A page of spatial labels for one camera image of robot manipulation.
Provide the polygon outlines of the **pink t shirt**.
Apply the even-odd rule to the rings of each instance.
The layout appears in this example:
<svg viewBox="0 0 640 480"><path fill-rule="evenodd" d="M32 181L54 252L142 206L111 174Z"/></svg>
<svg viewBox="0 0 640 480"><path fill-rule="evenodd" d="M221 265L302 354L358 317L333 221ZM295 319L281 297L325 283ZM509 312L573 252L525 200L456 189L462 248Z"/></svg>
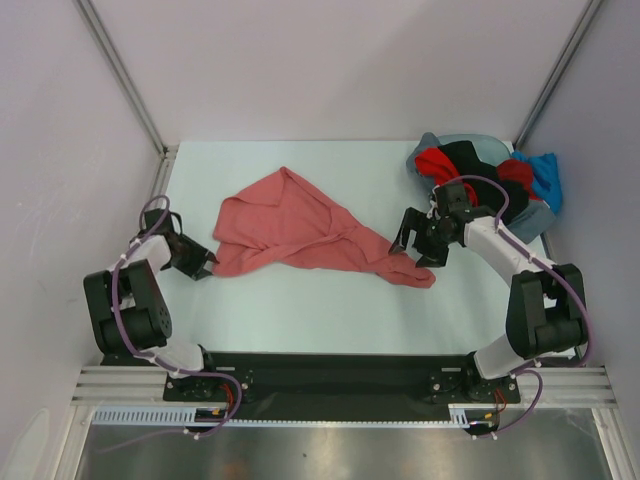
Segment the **pink t shirt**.
<svg viewBox="0 0 640 480"><path fill-rule="evenodd" d="M428 289L435 275L360 223L346 208L282 167L226 198L213 232L213 273L237 277L271 264L375 274L400 286Z"/></svg>

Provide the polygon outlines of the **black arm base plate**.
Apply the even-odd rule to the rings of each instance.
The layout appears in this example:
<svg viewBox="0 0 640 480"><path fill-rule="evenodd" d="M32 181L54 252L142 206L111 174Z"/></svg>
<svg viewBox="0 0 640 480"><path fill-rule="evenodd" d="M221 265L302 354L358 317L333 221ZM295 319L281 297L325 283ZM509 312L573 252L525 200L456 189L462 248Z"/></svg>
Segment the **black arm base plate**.
<svg viewBox="0 0 640 480"><path fill-rule="evenodd" d="M518 406L523 387L486 380L470 355L323 355L205 352L202 376L166 374L164 405L236 408L266 422L403 423L445 420L466 409ZM101 366L153 367L108 357Z"/></svg>

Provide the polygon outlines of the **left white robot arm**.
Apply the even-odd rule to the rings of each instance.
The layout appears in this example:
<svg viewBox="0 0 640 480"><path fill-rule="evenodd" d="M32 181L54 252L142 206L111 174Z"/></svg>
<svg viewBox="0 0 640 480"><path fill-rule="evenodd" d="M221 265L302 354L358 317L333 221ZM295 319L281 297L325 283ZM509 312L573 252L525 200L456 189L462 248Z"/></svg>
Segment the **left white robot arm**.
<svg viewBox="0 0 640 480"><path fill-rule="evenodd" d="M205 365L201 346L173 340L172 319L157 277L174 269L193 281L213 275L213 252L187 236L175 212L152 209L128 250L112 266L89 274L83 288L94 339L106 356L157 365L197 398L214 397L220 374Z"/></svg>

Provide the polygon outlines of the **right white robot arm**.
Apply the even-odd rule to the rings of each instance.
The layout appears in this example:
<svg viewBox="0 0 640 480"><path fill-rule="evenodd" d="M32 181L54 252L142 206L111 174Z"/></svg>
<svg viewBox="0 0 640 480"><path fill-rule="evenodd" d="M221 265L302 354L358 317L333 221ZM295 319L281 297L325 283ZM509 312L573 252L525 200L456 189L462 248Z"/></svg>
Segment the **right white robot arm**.
<svg viewBox="0 0 640 480"><path fill-rule="evenodd" d="M497 378L517 374L553 353L591 346L591 325L581 271L538 256L512 234L500 212L475 206L461 179L434 188L432 207L409 207L389 251L415 249L419 268L445 266L450 245L479 255L506 283L505 332L473 356L474 368L461 376L463 393L484 401Z"/></svg>

